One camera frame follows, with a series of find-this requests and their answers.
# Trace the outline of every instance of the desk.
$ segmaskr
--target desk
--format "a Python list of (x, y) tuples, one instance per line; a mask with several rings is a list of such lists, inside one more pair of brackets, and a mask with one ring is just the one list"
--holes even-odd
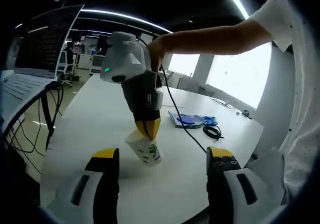
[[(207, 147), (227, 148), (241, 167), (249, 160), (263, 127), (237, 116), (207, 96), (170, 89), (184, 114), (217, 117), (225, 139), (214, 143), (202, 129), (190, 133)], [(120, 193), (117, 205), (121, 223), (182, 223), (208, 206), (206, 154), (184, 132), (174, 128), (168, 110), (175, 111), (164, 91), (157, 145), (162, 162), (145, 167), (125, 138), (136, 129), (120, 85), (106, 83), (93, 75), (74, 97), (56, 123), (42, 165), (40, 198), (46, 206), (54, 199), (64, 178), (84, 169), (91, 156), (109, 147), (120, 148)]]

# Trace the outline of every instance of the paper cup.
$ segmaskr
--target paper cup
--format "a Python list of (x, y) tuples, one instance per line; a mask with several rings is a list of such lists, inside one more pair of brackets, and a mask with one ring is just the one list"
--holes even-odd
[(162, 161), (162, 153), (155, 140), (143, 136), (139, 130), (132, 132), (125, 140), (137, 157), (147, 166), (158, 165)]

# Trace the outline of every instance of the wall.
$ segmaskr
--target wall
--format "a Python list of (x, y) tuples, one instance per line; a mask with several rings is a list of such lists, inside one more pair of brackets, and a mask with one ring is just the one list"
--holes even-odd
[(84, 52), (87, 53), (87, 50), (90, 48), (90, 45), (97, 45), (98, 38), (85, 38), (85, 41), (81, 41), (86, 47), (84, 48)]
[[(266, 86), (256, 110), (219, 89), (206, 86), (213, 58), (213, 55), (200, 55), (199, 57), (192, 77), (203, 87), (197, 93), (229, 101), (241, 111), (244, 109), (250, 111), (250, 116), (264, 126), (262, 136), (254, 152), (255, 155), (260, 156), (270, 147), (280, 147), (289, 129), (294, 103), (295, 63), (293, 55), (288, 52), (282, 53), (277, 47), (272, 47)], [(176, 88), (180, 78), (187, 77), (174, 73), (169, 80), (169, 85)]]

